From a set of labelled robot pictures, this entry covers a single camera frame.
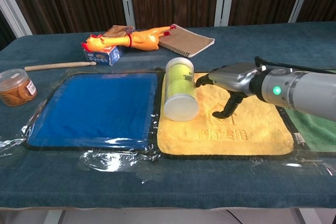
orange rubber chicken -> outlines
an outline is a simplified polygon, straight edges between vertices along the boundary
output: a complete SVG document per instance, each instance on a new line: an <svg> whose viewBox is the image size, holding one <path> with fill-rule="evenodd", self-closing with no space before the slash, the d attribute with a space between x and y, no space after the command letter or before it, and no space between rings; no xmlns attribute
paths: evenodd
<svg viewBox="0 0 336 224"><path fill-rule="evenodd" d="M86 43L82 43L82 47L86 51L99 52L105 47L126 46L138 48L141 50L157 50L159 48L159 37L170 35L168 30L176 28L175 25L152 28L146 31L135 31L119 38L104 37L91 35Z"/></svg>

wooden stick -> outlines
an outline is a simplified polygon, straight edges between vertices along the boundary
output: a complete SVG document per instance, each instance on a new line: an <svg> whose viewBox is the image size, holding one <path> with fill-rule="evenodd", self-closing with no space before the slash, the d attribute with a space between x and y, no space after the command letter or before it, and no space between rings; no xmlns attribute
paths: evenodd
<svg viewBox="0 0 336 224"><path fill-rule="evenodd" d="M44 69L54 69L54 68L75 68L75 67L85 67L85 66L94 66L97 63L92 62L68 62L68 63L56 63L56 64L47 64L47 65L38 65L38 66L29 66L25 67L26 71L35 71L35 70L44 70Z"/></svg>

white plastic container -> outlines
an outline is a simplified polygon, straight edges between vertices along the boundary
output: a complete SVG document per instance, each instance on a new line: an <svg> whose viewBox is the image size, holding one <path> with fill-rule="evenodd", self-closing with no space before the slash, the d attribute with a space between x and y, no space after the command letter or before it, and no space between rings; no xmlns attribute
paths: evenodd
<svg viewBox="0 0 336 224"><path fill-rule="evenodd" d="M185 58L174 58L166 66L164 114L180 122L198 114L194 66Z"/></svg>
<svg viewBox="0 0 336 224"><path fill-rule="evenodd" d="M11 107L20 106L35 98L36 88L23 69L0 73L0 99Z"/></svg>

table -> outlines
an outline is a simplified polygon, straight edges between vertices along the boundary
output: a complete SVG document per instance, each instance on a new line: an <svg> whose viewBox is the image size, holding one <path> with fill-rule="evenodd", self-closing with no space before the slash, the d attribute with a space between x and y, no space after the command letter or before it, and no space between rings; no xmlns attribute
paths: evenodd
<svg viewBox="0 0 336 224"><path fill-rule="evenodd" d="M336 22L191 28L214 37L214 45L191 59L196 71L210 71L255 56L269 61L336 69ZM24 66L85 61L80 43L89 33L18 38L0 52L0 71ZM164 68L177 54L129 49L112 67L123 72ZM0 104L0 207L336 207L336 177L323 165L292 167L295 156L279 159L171 159L131 172L100 172L83 166L81 151L6 148L48 98L67 69L30 72L38 97L24 106ZM336 157L317 159L336 167Z"/></svg>

gray robot arm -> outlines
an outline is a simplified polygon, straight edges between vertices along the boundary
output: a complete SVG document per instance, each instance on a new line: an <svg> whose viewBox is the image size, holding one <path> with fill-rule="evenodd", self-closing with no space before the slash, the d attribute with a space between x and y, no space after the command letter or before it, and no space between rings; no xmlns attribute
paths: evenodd
<svg viewBox="0 0 336 224"><path fill-rule="evenodd" d="M215 69L196 81L196 87L213 84L230 93L223 111L214 112L213 116L227 118L243 98L256 95L267 103L336 121L336 74L293 70L288 65L266 66L257 61L262 60L256 58L255 65L237 63Z"/></svg>

